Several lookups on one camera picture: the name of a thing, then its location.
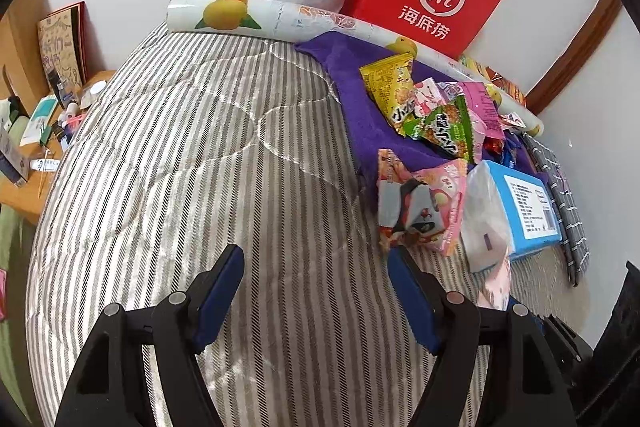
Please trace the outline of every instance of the candy wrapper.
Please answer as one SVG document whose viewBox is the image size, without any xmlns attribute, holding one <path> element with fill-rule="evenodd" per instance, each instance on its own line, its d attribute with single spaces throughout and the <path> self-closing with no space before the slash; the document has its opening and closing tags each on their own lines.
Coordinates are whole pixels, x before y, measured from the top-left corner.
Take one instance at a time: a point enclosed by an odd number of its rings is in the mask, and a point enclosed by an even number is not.
<svg viewBox="0 0 640 427">
<path fill-rule="evenodd" d="M 427 116 L 439 105 L 447 103 L 447 99 L 443 97 L 433 78 L 414 84 L 414 97 L 414 113 L 418 118 Z"/>
<path fill-rule="evenodd" d="M 485 79 L 507 93 L 522 107 L 527 107 L 527 99 L 524 96 L 524 93 L 518 86 L 516 86 L 516 84 L 504 78 L 500 73 L 497 73 L 487 66 L 483 66 L 482 64 L 480 64 L 480 62 L 473 60 L 470 57 L 466 57 L 465 55 L 460 55 L 459 62 L 460 64 L 463 64 L 464 66 L 472 70 L 474 73 L 478 73 L 481 76 L 484 76 Z"/>
<path fill-rule="evenodd" d="M 409 172 L 392 150 L 378 151 L 378 224 L 383 248 L 420 245 L 454 252 L 462 219 L 466 161 Z"/>
<path fill-rule="evenodd" d="M 469 120 L 474 131 L 474 163 L 482 161 L 482 146 L 486 137 L 486 124 L 473 111 L 469 110 Z"/>
<path fill-rule="evenodd" d="M 414 111 L 414 81 L 411 79 L 411 53 L 393 55 L 360 68 L 369 96 L 386 121 L 404 136 L 402 122 Z"/>
<path fill-rule="evenodd" d="M 481 82 L 439 82 L 438 87 L 449 102 L 456 96 L 464 94 L 466 107 L 476 113 L 486 124 L 486 135 L 489 138 L 504 140 L 500 118 L 491 96 L 492 93 L 497 92 L 495 87 Z"/>
<path fill-rule="evenodd" d="M 402 127 L 414 140 L 428 140 L 456 158 L 473 161 L 473 129 L 462 95 L 436 107 L 427 116 L 407 119 Z"/>
<path fill-rule="evenodd" d="M 510 129 L 512 127 L 518 130 L 524 130 L 526 128 L 526 125 L 522 121 L 522 118 L 520 118 L 516 112 L 510 112 L 509 114 L 501 114 L 500 124 L 502 126 L 503 131 L 506 129 Z"/>
<path fill-rule="evenodd" d="M 505 255 L 484 279 L 484 285 L 478 292 L 478 306 L 506 311 L 509 305 L 510 286 L 511 263 L 509 256 Z"/>
</svg>

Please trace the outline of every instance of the gray striped comforter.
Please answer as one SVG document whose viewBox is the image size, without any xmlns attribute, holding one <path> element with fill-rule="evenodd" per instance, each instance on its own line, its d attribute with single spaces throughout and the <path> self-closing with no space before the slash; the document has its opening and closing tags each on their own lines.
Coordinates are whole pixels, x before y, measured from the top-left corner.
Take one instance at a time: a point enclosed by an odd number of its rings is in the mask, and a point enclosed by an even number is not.
<svg viewBox="0 0 640 427">
<path fill-rule="evenodd" d="M 92 108 L 38 227 L 26 325 L 47 426 L 101 309 L 186 288 L 227 243 L 244 249 L 244 280 L 198 359 L 225 425 L 406 425 L 433 358 L 386 276 L 331 79 L 287 43 L 161 25 Z M 416 256 L 475 297 L 482 275 L 460 252 Z M 545 251 L 514 264 L 512 291 L 579 326 L 564 270 Z M 156 421 L 170 425 L 143 354 Z M 479 349 L 461 425 L 487 361 Z"/>
</svg>

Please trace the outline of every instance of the yellow fruit print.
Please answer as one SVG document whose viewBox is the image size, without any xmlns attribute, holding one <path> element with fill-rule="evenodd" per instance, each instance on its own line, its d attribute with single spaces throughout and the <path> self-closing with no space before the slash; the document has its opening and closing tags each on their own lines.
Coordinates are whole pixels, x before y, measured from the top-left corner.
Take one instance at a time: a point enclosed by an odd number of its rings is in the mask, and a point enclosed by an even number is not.
<svg viewBox="0 0 640 427">
<path fill-rule="evenodd" d="M 531 137 L 537 136 L 540 133 L 540 124 L 535 126 L 533 129 L 528 130 L 527 133 L 529 133 L 529 136 Z"/>
<path fill-rule="evenodd" d="M 202 19 L 196 26 L 230 31 L 239 26 L 261 30 L 260 25 L 247 13 L 248 0 L 215 0 L 202 12 Z"/>
<path fill-rule="evenodd" d="M 392 42 L 388 46 L 385 46 L 385 48 L 398 54 L 411 53 L 414 58 L 418 56 L 418 46 L 406 37 L 398 37 L 396 42 Z"/>
<path fill-rule="evenodd" d="M 451 198 L 449 198 L 443 190 L 439 190 L 438 192 L 434 192 L 433 196 L 435 197 L 436 203 L 438 206 L 446 206 L 449 204 Z"/>
<path fill-rule="evenodd" d="M 498 107 L 500 107 L 500 104 L 502 103 L 500 89 L 495 87 L 493 84 L 484 84 L 484 87 L 486 87 L 486 92 L 489 94 L 491 99 L 498 104 Z"/>
</svg>

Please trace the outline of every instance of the cardboard box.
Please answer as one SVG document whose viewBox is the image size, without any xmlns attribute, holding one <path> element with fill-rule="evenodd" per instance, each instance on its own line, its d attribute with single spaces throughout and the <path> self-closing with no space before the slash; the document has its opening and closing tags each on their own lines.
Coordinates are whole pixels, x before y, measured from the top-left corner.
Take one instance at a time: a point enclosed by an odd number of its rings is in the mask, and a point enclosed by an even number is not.
<svg viewBox="0 0 640 427">
<path fill-rule="evenodd" d="M 0 122 L 0 171 L 16 187 L 22 187 L 29 176 L 29 161 L 11 142 Z"/>
<path fill-rule="evenodd" d="M 49 93 L 38 42 L 41 2 L 13 0 L 0 19 L 0 98 L 18 96 L 29 115 Z"/>
</svg>

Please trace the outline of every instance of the purple cloth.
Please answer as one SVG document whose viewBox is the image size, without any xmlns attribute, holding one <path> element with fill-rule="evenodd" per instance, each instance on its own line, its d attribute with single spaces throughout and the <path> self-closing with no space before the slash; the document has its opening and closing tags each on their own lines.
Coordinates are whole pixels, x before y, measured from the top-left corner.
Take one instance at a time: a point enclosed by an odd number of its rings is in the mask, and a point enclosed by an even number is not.
<svg viewBox="0 0 640 427">
<path fill-rule="evenodd" d="M 531 166 L 531 163 L 526 156 L 527 151 L 524 149 L 524 145 L 520 143 L 520 138 L 511 131 L 505 131 L 504 137 L 511 147 L 511 154 L 516 162 L 516 165 L 514 165 L 513 168 L 516 169 L 516 171 L 524 172 L 529 176 L 536 176 L 538 173 Z"/>
<path fill-rule="evenodd" d="M 367 95 L 359 68 L 394 55 L 394 52 L 338 32 L 323 33 L 308 42 L 296 44 L 296 49 L 320 62 L 334 81 L 351 151 L 370 190 L 375 191 L 378 180 L 378 149 L 391 149 L 411 172 L 437 167 L 451 160 L 425 142 L 399 136 Z M 453 82 L 446 74 L 414 61 L 414 82 L 430 76 L 436 82 Z"/>
</svg>

